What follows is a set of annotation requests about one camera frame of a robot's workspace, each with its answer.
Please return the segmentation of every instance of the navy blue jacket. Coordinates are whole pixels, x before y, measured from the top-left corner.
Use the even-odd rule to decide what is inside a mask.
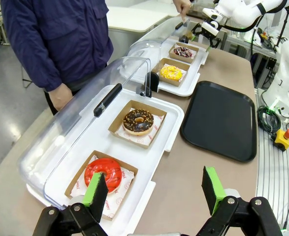
[[[105,0],[1,0],[1,8],[13,51],[47,91],[104,68],[113,52]]]

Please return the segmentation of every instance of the black pants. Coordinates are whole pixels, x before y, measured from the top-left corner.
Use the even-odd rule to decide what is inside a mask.
[[[78,90],[78,91],[75,91],[75,92],[72,92],[72,95],[74,96],[74,95],[77,94],[78,92],[79,92],[79,90]],[[54,107],[54,105],[52,104],[52,101],[51,101],[51,99],[50,99],[50,97],[49,97],[49,94],[48,94],[47,92],[44,92],[44,93],[45,93],[45,97],[46,97],[46,100],[47,100],[47,102],[48,102],[49,108],[50,108],[52,114],[55,115],[58,111],[57,111],[57,109]]]

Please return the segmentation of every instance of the human hand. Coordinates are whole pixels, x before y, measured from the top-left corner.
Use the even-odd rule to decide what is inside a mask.
[[[57,111],[60,111],[73,97],[71,90],[65,84],[61,84],[48,94]]]
[[[191,7],[191,2],[189,0],[173,0],[176,9],[178,13],[181,14],[183,20],[185,19],[186,14],[188,13],[190,7]]]

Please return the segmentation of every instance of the red button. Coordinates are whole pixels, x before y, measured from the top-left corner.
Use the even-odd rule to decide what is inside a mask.
[[[289,129],[287,129],[287,131],[285,132],[285,134],[283,135],[286,139],[289,139]]]

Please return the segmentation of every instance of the gray floor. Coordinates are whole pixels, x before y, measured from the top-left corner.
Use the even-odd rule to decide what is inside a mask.
[[[21,64],[11,47],[0,45],[0,163],[47,107],[40,88],[34,84],[23,88]]]

